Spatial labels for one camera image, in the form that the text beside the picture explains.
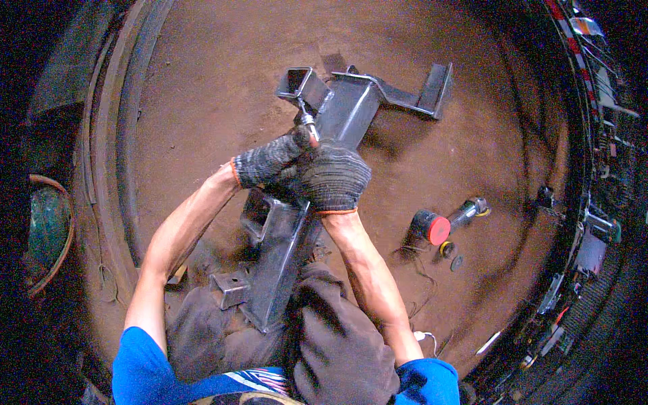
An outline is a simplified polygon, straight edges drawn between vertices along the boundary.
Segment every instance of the glove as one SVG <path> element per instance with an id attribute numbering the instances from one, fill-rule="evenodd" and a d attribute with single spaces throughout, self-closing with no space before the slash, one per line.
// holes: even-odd
<path id="1" fill-rule="evenodd" d="M 281 169 L 309 148 L 309 141 L 306 127 L 298 125 L 265 146 L 232 157 L 229 164 L 241 187 L 248 189 L 275 178 Z"/>
<path id="2" fill-rule="evenodd" d="M 296 162 L 297 193 L 310 200 L 318 214 L 345 214 L 358 209 L 371 169 L 354 150 L 322 144 Z"/>

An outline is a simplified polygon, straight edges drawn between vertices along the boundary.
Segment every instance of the concrete floor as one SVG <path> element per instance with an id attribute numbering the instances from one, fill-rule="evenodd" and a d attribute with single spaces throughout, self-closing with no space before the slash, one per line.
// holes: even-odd
<path id="1" fill-rule="evenodd" d="M 408 308 L 431 297 L 411 321 L 446 343 L 440 358 L 463 376 L 523 305 L 547 259 L 555 226 L 529 216 L 525 204 L 547 181 L 560 197 L 567 129 L 550 87 L 461 2 L 177 0 L 137 126 L 143 238 L 231 156 L 291 127 L 296 109 L 273 95 L 286 67 L 321 69 L 320 55 L 338 51 L 361 72 L 413 93 L 432 63 L 454 64 L 443 120 L 378 112 L 359 149 L 373 169 L 360 216 Z M 235 265 L 244 243 L 238 217 L 246 195 L 229 202 L 201 242 L 223 268 Z M 434 252 L 421 261 L 394 254 L 416 210 L 449 215 L 475 195 L 492 214 L 452 235 L 465 258 L 458 272 L 435 262 Z M 346 277 L 339 254 L 330 265 Z M 189 284 L 202 282 L 192 276 Z M 178 298 L 169 301 L 173 312 Z M 433 355 L 431 340 L 422 346 Z"/>

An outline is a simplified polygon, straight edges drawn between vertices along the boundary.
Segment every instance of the red disc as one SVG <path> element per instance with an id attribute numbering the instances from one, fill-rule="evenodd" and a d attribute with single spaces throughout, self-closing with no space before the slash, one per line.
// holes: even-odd
<path id="1" fill-rule="evenodd" d="M 434 218 L 430 224 L 430 229 L 428 231 L 428 240 L 434 246 L 438 246 L 445 242 L 450 234 L 450 221 L 447 218 L 438 216 Z"/>

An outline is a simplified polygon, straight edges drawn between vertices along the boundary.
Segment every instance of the hand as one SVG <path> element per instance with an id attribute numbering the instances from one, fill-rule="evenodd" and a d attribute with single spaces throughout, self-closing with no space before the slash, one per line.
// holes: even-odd
<path id="1" fill-rule="evenodd" d="M 322 144 L 295 163 L 300 186 L 319 214 L 355 212 L 360 195 L 371 179 L 371 169 L 354 150 Z"/>
<path id="2" fill-rule="evenodd" d="M 229 164 L 238 184 L 248 189 L 276 178 L 284 167 L 309 148 L 309 142 L 308 130 L 298 125 L 265 146 L 232 157 Z"/>

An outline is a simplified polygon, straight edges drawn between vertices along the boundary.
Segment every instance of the forearm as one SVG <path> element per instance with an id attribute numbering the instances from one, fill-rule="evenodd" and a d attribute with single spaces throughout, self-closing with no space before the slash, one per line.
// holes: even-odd
<path id="1" fill-rule="evenodd" d="M 358 214 L 328 215 L 322 223 L 340 249 L 360 308 L 394 351 L 396 365 L 423 358 L 396 282 Z"/>
<path id="2" fill-rule="evenodd" d="M 151 239 L 124 328 L 141 327 L 165 354 L 164 286 L 167 279 L 239 188 L 230 165 L 224 165 L 167 217 Z"/>

